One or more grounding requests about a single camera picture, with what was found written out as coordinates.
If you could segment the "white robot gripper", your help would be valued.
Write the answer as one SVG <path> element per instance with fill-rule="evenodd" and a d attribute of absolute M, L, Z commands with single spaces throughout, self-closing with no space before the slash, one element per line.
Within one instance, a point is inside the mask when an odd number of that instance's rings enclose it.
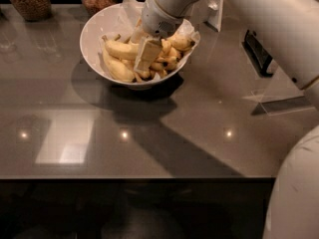
<path fill-rule="evenodd" d="M 138 19 L 129 42 L 139 44 L 134 70 L 146 71 L 162 50 L 160 38 L 172 36 L 183 20 L 172 17 L 163 10 L 156 0 L 146 0 L 141 18 Z"/>

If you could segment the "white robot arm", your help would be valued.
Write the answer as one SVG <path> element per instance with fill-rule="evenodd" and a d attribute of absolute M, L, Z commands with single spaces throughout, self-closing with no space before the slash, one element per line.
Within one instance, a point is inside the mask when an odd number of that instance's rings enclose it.
<path fill-rule="evenodd" d="M 170 37 L 198 0 L 146 0 L 134 30 L 141 41 Z M 306 99 L 319 109 L 319 10 L 315 0 L 227 0 Z M 262 239 L 319 239 L 319 126 L 284 159 Z"/>

